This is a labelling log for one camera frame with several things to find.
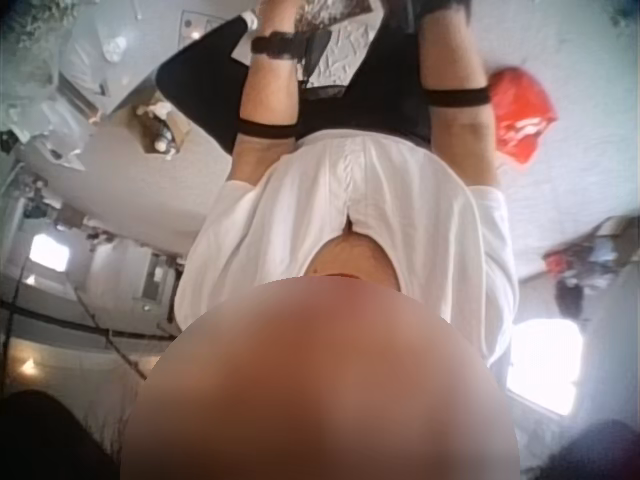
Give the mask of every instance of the floor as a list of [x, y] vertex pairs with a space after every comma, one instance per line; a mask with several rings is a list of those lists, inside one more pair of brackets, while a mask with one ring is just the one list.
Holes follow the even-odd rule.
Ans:
[[[533, 73], [560, 118], [531, 166], [502, 159], [517, 266], [525, 278], [542, 269], [547, 249], [637, 208], [638, 29], [614, 25], [607, 0], [474, 5], [472, 26], [488, 68], [515, 65]], [[188, 251], [230, 166], [197, 128], [167, 162], [143, 155], [125, 129], [108, 124], [80, 155], [85, 172], [28, 151], [23, 157], [65, 201], [119, 234], [177, 253]]]

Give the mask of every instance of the light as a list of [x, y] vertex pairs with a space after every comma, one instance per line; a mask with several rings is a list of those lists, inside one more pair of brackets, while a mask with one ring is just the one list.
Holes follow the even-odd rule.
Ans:
[[25, 362], [24, 365], [22, 365], [22, 367], [20, 367], [20, 371], [25, 375], [34, 377], [38, 374], [38, 367], [36, 367], [36, 364], [33, 361], [33, 358], [30, 358]]
[[517, 325], [511, 344], [507, 387], [559, 415], [568, 415], [576, 397], [583, 338], [569, 320], [531, 320]]
[[40, 234], [33, 237], [29, 258], [52, 270], [64, 272], [69, 261], [69, 249], [48, 235]]

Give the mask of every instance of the window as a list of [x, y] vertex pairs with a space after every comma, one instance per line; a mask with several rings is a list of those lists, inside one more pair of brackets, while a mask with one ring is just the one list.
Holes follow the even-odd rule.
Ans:
[[531, 320], [517, 325], [507, 387], [559, 415], [571, 413], [580, 376], [583, 338], [569, 320]]
[[48, 235], [40, 234], [33, 237], [29, 258], [57, 272], [64, 272], [69, 261], [69, 249]]

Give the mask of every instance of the ceiling light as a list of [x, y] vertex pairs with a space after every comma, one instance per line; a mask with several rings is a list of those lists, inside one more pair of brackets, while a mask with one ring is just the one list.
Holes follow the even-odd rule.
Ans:
[[52, 270], [64, 272], [69, 261], [69, 249], [48, 235], [40, 234], [33, 237], [29, 258]]
[[24, 365], [22, 365], [22, 367], [20, 367], [20, 371], [25, 375], [33, 377], [38, 374], [38, 367], [36, 367], [33, 358], [30, 358], [24, 363]]

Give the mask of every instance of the white shirt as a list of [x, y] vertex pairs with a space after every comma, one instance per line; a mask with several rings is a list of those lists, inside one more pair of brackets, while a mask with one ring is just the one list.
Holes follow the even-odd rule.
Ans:
[[386, 251], [402, 293], [439, 311], [488, 363], [502, 354], [518, 299], [504, 196], [468, 188], [434, 154], [377, 133], [320, 132], [256, 187], [225, 183], [187, 258], [178, 324], [304, 275], [347, 217]]

